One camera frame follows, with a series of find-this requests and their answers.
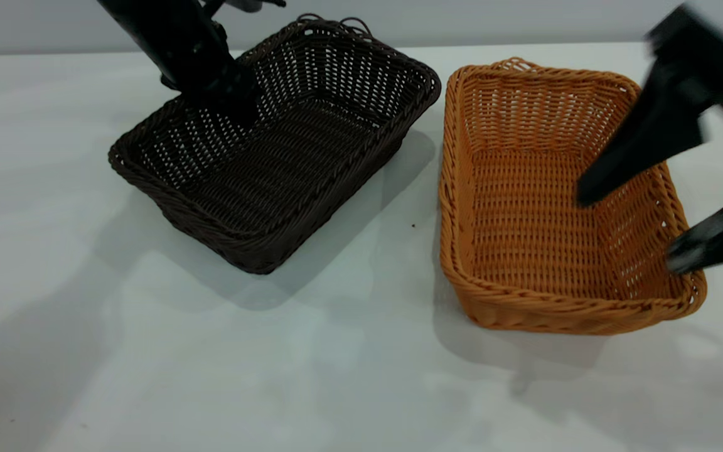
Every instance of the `basket bottom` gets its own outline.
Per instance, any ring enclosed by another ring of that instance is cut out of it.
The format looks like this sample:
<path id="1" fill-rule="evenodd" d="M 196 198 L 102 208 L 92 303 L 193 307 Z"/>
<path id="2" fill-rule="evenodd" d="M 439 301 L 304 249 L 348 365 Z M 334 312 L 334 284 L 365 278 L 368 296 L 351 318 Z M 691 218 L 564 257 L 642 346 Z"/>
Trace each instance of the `basket bottom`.
<path id="1" fill-rule="evenodd" d="M 562 153 L 474 156 L 476 277 L 572 297 L 617 295 L 595 209 L 575 203 L 582 165 Z"/>
<path id="2" fill-rule="evenodd" d="M 342 106 L 304 100 L 186 196 L 229 229 L 264 230 L 312 195 L 376 129 Z"/>

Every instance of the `wicker basket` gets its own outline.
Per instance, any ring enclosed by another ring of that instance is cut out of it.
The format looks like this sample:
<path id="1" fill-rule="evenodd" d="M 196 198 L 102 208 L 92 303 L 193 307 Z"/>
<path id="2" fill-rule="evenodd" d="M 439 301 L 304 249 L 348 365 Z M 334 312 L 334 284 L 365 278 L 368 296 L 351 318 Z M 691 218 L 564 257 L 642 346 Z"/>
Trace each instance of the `wicker basket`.
<path id="1" fill-rule="evenodd" d="M 705 275 L 665 265 L 688 228 L 665 164 L 594 208 L 575 202 L 639 92 L 622 75 L 520 59 L 451 75 L 440 261 L 480 326 L 613 335 L 699 309 Z"/>
<path id="2" fill-rule="evenodd" d="M 268 274 L 398 151 L 441 83 L 356 18 L 301 16 L 238 62 L 264 90 L 252 129 L 178 97 L 109 159 L 177 229 Z"/>

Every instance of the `basket rim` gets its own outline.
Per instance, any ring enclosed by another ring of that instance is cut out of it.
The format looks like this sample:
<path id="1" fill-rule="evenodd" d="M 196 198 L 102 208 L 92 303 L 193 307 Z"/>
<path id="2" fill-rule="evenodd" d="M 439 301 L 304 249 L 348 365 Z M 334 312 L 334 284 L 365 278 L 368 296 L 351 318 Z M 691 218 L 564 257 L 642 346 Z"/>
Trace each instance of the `basket rim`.
<path id="1" fill-rule="evenodd" d="M 503 64 L 522 64 L 523 68 L 502 68 Z M 590 318 L 622 318 L 628 315 L 637 314 L 641 311 L 672 311 L 675 314 L 671 318 L 679 318 L 699 309 L 705 301 L 707 285 L 704 272 L 697 271 L 691 274 L 681 275 L 686 290 L 679 298 L 639 298 L 631 300 L 609 299 L 609 298 L 586 298 L 572 297 L 568 295 L 551 294 L 515 286 L 506 286 L 496 281 L 488 281 L 470 274 L 461 264 L 459 256 L 459 221 L 456 218 L 456 203 L 454 192 L 456 192 L 456 175 L 458 171 L 456 140 L 449 139 L 453 133 L 457 135 L 459 128 L 464 125 L 462 112 L 462 95 L 464 94 L 465 81 L 470 78 L 498 78 L 498 77 L 520 77 L 533 80 L 606 80 L 613 82 L 615 75 L 619 80 L 623 79 L 628 88 L 640 91 L 640 87 L 633 80 L 625 75 L 614 72 L 600 72 L 591 70 L 571 70 L 557 68 L 542 68 L 533 63 L 528 63 L 520 58 L 511 58 L 491 65 L 470 65 L 459 68 L 448 79 L 446 89 L 445 105 L 445 140 L 442 144 L 442 171 L 439 181 L 440 212 L 442 215 L 440 231 L 440 264 L 446 277 L 453 283 L 457 290 L 464 291 L 471 297 L 473 303 L 508 307 L 515 311 L 533 311 L 556 317 L 582 317 L 588 315 Z M 675 198 L 674 210 L 675 220 L 679 224 L 672 224 L 685 231 L 688 228 L 682 206 L 675 196 L 673 183 L 668 175 L 668 166 L 661 163 L 656 166 L 661 169 L 663 183 L 670 186 Z M 485 300 L 482 298 L 498 298 L 497 301 Z"/>
<path id="2" fill-rule="evenodd" d="M 341 21 L 335 21 L 324 19 L 316 14 L 302 14 L 301 17 L 298 17 L 298 19 L 294 22 L 287 24 L 275 34 L 265 38 L 262 42 L 253 46 L 253 48 L 239 55 L 236 60 L 237 62 L 243 64 L 256 63 L 266 57 L 270 51 L 278 48 L 278 46 L 281 46 L 282 43 L 286 42 L 303 29 L 317 26 L 318 28 L 341 32 L 344 36 L 351 38 L 351 40 L 356 41 L 358 44 L 367 46 L 370 51 L 378 51 L 390 55 L 390 57 L 407 64 L 414 71 L 425 75 L 426 79 L 429 81 L 422 86 L 413 101 L 406 105 L 404 109 L 391 118 L 391 120 L 384 123 L 377 131 L 370 134 L 364 143 L 360 143 L 352 153 L 349 153 L 349 156 L 341 166 L 334 169 L 332 174 L 325 175 L 323 180 L 321 180 L 321 183 L 316 184 L 314 190 L 309 195 L 301 198 L 301 200 L 299 200 L 292 209 L 287 211 L 284 215 L 278 217 L 276 221 L 270 223 L 266 226 L 266 228 L 243 231 L 227 227 L 223 221 L 214 217 L 212 214 L 209 214 L 205 209 L 199 206 L 198 203 L 189 200 L 189 198 L 185 197 L 182 192 L 172 188 L 172 186 L 169 186 L 169 184 L 163 182 L 160 178 L 157 178 L 150 174 L 150 172 L 146 171 L 143 166 L 136 162 L 132 162 L 132 160 L 129 159 L 129 153 L 126 151 L 130 149 L 130 145 L 132 143 L 143 140 L 148 134 L 150 134 L 154 127 L 158 125 L 159 122 L 168 121 L 170 118 L 175 117 L 175 115 L 180 115 L 181 112 L 185 110 L 183 108 L 185 102 L 182 95 L 178 95 L 172 100 L 167 101 L 160 109 L 152 112 L 149 117 L 133 127 L 131 131 L 123 134 L 111 147 L 110 154 L 112 162 L 118 160 L 120 161 L 120 165 L 126 171 L 140 175 L 141 178 L 149 181 L 153 185 L 160 186 L 164 191 L 173 191 L 177 193 L 178 198 L 182 198 L 186 201 L 189 208 L 192 208 L 199 217 L 203 217 L 209 223 L 218 227 L 222 230 L 223 234 L 227 235 L 227 237 L 233 237 L 239 240 L 253 240 L 270 237 L 270 235 L 285 234 L 287 225 L 291 224 L 293 219 L 296 220 L 298 217 L 301 217 L 303 211 L 319 206 L 321 200 L 324 200 L 324 197 L 329 195 L 330 188 L 335 186 L 336 182 L 343 180 L 343 178 L 347 176 L 348 167 L 353 166 L 353 164 L 364 158 L 365 155 L 370 154 L 369 152 L 365 152 L 366 149 L 383 147 L 380 146 L 382 141 L 398 137 L 401 133 L 405 134 L 405 132 L 410 129 L 414 121 L 425 110 L 433 105 L 437 99 L 439 99 L 442 91 L 442 80 L 439 79 L 437 73 L 431 69 L 430 66 L 427 66 L 425 63 L 418 60 L 414 60 L 401 51 L 392 48 L 392 46 L 382 43 L 374 38 L 373 35 L 360 30 L 356 26 L 350 26 L 344 23 L 345 21 L 351 19 L 358 20 L 356 18 L 345 18 Z"/>

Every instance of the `basket handle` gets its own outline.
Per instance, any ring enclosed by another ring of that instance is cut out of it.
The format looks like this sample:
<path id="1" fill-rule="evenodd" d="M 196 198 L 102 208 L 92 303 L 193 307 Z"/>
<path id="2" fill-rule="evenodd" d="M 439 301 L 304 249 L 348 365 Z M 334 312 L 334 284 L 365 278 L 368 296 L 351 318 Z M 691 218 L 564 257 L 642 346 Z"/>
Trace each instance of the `basket handle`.
<path id="1" fill-rule="evenodd" d="M 343 18 L 342 20 L 339 20 L 338 22 L 336 22 L 335 20 L 325 20 L 318 14 L 305 13 L 305 14 L 299 15 L 297 18 L 297 22 L 305 22 L 305 21 L 309 21 L 309 20 L 316 20 L 316 21 L 321 21 L 321 22 L 325 22 L 325 23 L 338 24 L 342 28 L 347 29 L 348 31 L 351 31 L 356 35 L 359 35 L 359 37 L 365 38 L 366 40 L 375 40 L 375 38 L 373 37 L 373 32 L 370 31 L 370 27 L 367 26 L 367 24 L 364 22 L 364 20 L 361 20 L 361 18 L 358 18 L 358 17 L 347 17 L 347 18 Z M 361 26 L 350 25 L 347 22 L 356 22 L 356 23 L 360 24 Z"/>
<path id="2" fill-rule="evenodd" d="M 358 26 L 348 25 L 348 24 L 346 23 L 346 22 L 353 22 L 353 21 L 354 21 L 354 22 L 358 22 L 359 24 L 361 24 L 361 26 L 362 26 L 362 28 L 364 28 L 364 30 L 361 29 L 361 28 L 359 28 Z M 370 27 L 367 26 L 367 24 L 364 22 L 364 20 L 361 20 L 361 18 L 358 18 L 358 17 L 346 17 L 346 18 L 343 18 L 341 21 L 339 21 L 339 24 L 342 25 L 342 26 L 346 26 L 347 28 L 355 31 L 356 33 L 358 33 L 358 34 L 360 34 L 360 35 L 362 35 L 362 36 L 364 36 L 364 37 L 366 37 L 366 38 L 372 38 L 372 37 L 373 37 L 373 32 L 370 31 Z"/>
<path id="3" fill-rule="evenodd" d="M 537 64 L 528 62 L 518 56 L 514 56 L 507 60 L 496 61 L 493 64 L 490 64 L 490 68 L 503 69 L 506 71 L 528 72 L 528 71 L 540 69 L 540 66 Z"/>

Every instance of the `dark brown wicker basket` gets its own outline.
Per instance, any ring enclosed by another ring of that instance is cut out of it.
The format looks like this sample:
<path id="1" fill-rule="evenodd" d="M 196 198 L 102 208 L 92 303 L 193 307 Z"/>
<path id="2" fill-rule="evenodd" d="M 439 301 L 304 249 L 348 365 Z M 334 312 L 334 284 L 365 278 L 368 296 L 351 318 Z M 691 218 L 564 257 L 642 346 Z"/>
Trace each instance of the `dark brown wicker basket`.
<path id="1" fill-rule="evenodd" d="M 175 228 L 268 274 L 398 151 L 441 85 L 356 18 L 301 16 L 238 62 L 264 90 L 251 129 L 177 97 L 109 160 Z"/>

